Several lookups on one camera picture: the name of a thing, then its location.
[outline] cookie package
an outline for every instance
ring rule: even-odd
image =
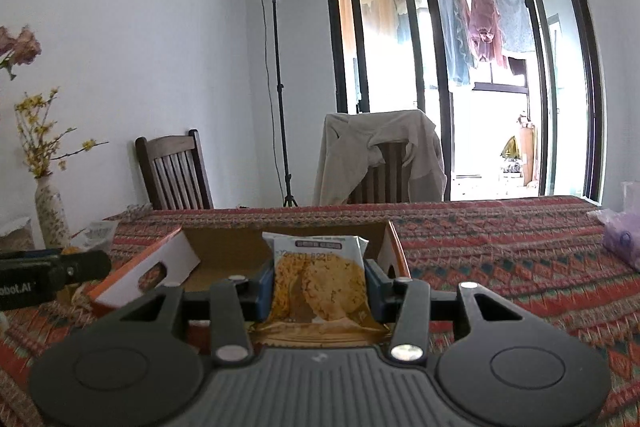
[[[365,346],[389,334],[367,302],[362,259],[368,241],[354,235],[298,237],[263,232],[273,251],[271,313],[254,325],[272,346]]]

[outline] vase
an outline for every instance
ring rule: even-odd
[[[37,179],[35,203],[40,230],[46,248],[64,248],[68,246],[71,234],[66,223],[65,209],[51,175]]]

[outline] ribbed gray surface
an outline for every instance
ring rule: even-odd
[[[373,349],[267,349],[216,373],[189,412],[166,427],[470,427],[448,412],[418,369]]]

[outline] table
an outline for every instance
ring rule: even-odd
[[[570,196],[502,201],[333,207],[155,211],[118,226],[111,257],[121,266],[178,226],[322,226],[391,219],[414,278],[452,290],[475,280],[590,344],[608,362],[612,393],[600,425],[640,426],[640,275],[601,247],[587,201]],[[0,341],[0,421],[41,426],[26,393],[33,360],[94,320],[81,307],[47,303],[7,313]],[[431,348],[452,342],[433,323]]]

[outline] black pole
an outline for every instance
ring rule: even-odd
[[[273,43],[276,48],[276,78],[278,79],[278,108],[280,110],[280,132],[282,134],[282,157],[284,159],[284,183],[287,187],[287,195],[284,197],[282,206],[298,206],[296,198],[291,194],[291,174],[289,174],[289,158],[287,157],[287,136],[284,132],[284,107],[282,105],[282,80],[280,79],[280,45],[278,43],[278,14],[276,11],[276,1],[273,4]]]

